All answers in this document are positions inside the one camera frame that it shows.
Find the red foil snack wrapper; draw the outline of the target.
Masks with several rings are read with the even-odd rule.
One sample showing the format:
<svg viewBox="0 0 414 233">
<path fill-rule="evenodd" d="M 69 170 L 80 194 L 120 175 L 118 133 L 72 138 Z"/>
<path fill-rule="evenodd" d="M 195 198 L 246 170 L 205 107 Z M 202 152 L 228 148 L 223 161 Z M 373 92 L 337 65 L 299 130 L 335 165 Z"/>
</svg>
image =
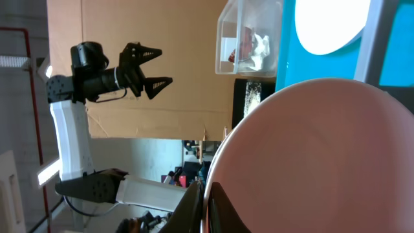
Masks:
<svg viewBox="0 0 414 233">
<path fill-rule="evenodd" d="M 253 50 L 253 31 L 251 28 L 242 27 L 239 44 L 236 38 L 225 38 L 225 61 L 235 63 L 235 55 L 238 53 L 238 61 L 248 60 Z"/>
</svg>

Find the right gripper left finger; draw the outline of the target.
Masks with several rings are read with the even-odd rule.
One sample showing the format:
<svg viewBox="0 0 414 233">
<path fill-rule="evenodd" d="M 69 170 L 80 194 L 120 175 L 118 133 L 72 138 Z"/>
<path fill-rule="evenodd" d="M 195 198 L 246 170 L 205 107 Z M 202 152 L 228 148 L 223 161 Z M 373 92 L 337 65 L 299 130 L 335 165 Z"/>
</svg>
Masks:
<svg viewBox="0 0 414 233">
<path fill-rule="evenodd" d="M 192 182 L 168 222 L 158 233 L 200 233 L 203 196 L 203 183 Z"/>
</svg>

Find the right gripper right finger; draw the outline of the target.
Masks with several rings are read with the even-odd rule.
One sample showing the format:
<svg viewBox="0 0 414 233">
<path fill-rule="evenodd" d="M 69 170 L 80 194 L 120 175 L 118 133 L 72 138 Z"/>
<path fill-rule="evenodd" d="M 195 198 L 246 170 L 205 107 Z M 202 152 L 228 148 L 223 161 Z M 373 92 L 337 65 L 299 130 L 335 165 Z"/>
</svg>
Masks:
<svg viewBox="0 0 414 233">
<path fill-rule="evenodd" d="M 218 182 L 210 190 L 208 226 L 210 233 L 251 233 Z"/>
</svg>

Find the pink bowl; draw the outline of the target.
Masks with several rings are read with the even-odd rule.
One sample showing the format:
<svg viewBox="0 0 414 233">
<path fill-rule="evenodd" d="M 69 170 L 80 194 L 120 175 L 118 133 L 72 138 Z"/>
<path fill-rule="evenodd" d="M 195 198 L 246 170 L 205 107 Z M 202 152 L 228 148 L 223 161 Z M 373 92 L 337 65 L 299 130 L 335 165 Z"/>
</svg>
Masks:
<svg viewBox="0 0 414 233">
<path fill-rule="evenodd" d="M 413 114 L 354 80 L 291 85 L 226 137 L 213 183 L 252 232 L 412 232 Z"/>
</svg>

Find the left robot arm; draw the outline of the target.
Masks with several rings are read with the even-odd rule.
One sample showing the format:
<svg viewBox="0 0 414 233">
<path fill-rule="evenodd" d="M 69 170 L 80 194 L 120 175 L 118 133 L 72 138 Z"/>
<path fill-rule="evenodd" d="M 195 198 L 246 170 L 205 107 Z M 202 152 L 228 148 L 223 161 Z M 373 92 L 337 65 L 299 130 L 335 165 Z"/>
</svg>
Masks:
<svg viewBox="0 0 414 233">
<path fill-rule="evenodd" d="M 172 83 L 170 77 L 147 78 L 140 66 L 162 55 L 156 48 L 128 43 L 110 69 L 102 46 L 93 41 L 71 48 L 71 76 L 55 75 L 47 81 L 47 100 L 54 120 L 60 157 L 60 181 L 55 191 L 76 213 L 86 216 L 83 202 L 135 205 L 173 212 L 185 189 L 128 175 L 117 169 L 96 171 L 90 151 L 86 102 L 99 103 L 100 95 L 122 90 L 153 99 Z"/>
</svg>

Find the white napkin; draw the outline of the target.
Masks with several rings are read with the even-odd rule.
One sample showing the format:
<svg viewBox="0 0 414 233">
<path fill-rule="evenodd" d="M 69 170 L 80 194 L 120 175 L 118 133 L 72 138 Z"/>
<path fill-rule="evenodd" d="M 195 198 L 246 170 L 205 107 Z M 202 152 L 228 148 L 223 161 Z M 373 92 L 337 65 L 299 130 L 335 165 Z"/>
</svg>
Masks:
<svg viewBox="0 0 414 233">
<path fill-rule="evenodd" d="M 264 67 L 264 59 L 270 55 L 269 37 L 261 37 L 253 32 L 253 50 L 248 60 L 239 61 L 239 68 L 248 71 L 260 71 Z"/>
</svg>

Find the pink plate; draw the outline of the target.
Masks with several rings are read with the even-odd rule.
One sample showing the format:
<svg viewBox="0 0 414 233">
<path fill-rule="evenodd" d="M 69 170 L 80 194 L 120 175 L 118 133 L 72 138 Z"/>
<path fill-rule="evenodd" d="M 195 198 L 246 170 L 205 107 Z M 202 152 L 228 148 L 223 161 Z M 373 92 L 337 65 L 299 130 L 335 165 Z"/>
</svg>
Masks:
<svg viewBox="0 0 414 233">
<path fill-rule="evenodd" d="M 295 28 L 302 47 L 326 55 L 362 36 L 370 0 L 296 0 Z"/>
</svg>

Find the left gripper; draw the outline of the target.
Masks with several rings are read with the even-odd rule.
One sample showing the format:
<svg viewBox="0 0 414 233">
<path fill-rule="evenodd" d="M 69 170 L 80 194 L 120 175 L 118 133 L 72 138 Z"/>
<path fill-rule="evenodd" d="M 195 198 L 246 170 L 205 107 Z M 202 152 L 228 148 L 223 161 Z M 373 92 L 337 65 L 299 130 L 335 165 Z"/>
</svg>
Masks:
<svg viewBox="0 0 414 233">
<path fill-rule="evenodd" d="M 136 97 L 145 92 L 150 100 L 165 87 L 173 82 L 170 77 L 146 78 L 139 74 L 139 68 L 143 63 L 162 55 L 161 49 L 145 47 L 139 42 L 128 43 L 119 55 L 119 68 L 124 78 L 124 87 L 130 88 Z"/>
</svg>

